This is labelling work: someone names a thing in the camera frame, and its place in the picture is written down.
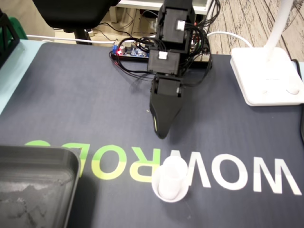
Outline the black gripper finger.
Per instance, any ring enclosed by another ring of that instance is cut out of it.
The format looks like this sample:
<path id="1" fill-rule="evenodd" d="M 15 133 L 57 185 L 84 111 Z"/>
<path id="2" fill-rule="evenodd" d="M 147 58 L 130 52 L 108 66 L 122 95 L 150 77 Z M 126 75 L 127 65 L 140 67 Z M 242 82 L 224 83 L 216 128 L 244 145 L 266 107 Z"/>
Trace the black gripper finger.
<path id="1" fill-rule="evenodd" d="M 158 137 L 164 139 L 183 106 L 183 97 L 151 94 L 150 104 L 154 106 L 158 117 Z"/>

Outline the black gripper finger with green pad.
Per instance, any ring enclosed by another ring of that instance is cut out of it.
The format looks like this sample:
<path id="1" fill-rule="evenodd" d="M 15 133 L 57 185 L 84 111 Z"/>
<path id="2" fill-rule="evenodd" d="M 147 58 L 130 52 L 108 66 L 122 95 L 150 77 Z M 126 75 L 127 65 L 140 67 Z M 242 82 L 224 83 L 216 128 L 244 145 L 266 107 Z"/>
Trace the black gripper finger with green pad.
<path id="1" fill-rule="evenodd" d="M 152 114 L 152 118 L 153 118 L 153 126 L 154 126 L 154 131 L 155 134 L 157 136 L 159 136 L 159 132 L 158 132 L 158 117 L 157 117 L 157 113 L 155 111 L 155 108 L 152 104 L 150 104 L 150 112 Z"/>

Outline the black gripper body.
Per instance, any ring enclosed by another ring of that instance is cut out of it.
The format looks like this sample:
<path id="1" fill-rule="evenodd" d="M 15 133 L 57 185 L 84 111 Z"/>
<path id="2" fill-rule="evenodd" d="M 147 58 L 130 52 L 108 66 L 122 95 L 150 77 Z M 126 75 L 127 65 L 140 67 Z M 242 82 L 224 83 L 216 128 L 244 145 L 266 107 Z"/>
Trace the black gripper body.
<path id="1" fill-rule="evenodd" d="M 180 78 L 171 76 L 157 76 L 152 81 L 152 95 L 166 95 L 182 97 L 183 83 Z"/>

